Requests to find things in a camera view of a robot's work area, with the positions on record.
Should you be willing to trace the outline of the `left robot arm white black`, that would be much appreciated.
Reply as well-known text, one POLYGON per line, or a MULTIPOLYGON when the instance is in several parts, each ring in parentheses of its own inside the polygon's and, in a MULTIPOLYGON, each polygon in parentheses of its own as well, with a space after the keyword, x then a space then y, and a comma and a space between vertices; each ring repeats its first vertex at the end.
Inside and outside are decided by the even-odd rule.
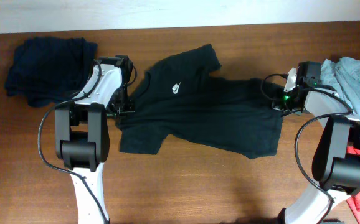
POLYGON ((79 223, 109 223, 103 194, 103 167, 110 150, 107 118, 134 112, 128 85, 136 75, 126 55, 100 57, 70 103, 55 109, 55 150, 71 176, 79 223))

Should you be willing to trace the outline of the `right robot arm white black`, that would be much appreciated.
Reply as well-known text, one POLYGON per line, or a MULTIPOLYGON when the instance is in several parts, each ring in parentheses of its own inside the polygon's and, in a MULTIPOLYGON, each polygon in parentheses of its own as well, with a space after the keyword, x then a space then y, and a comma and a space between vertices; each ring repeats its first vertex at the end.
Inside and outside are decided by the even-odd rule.
POLYGON ((314 117, 298 130, 294 152, 299 159, 299 139, 307 126, 319 121, 324 127, 313 156, 309 182, 296 202, 283 208, 275 223, 323 223, 339 203, 360 192, 360 117, 340 98, 336 90, 321 80, 321 64, 301 62, 282 76, 283 93, 273 100, 273 109, 288 116, 309 113, 314 117))

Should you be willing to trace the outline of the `black Nike t-shirt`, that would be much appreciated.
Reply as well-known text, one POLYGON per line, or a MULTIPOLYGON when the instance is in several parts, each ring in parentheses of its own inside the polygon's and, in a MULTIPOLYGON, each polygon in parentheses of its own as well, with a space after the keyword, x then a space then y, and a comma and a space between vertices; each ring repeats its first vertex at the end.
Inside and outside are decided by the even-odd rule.
POLYGON ((209 44, 154 64, 131 94, 135 111, 117 123, 120 152, 156 154, 169 135, 249 159, 277 153, 283 118, 266 98, 280 86, 215 77, 209 44))

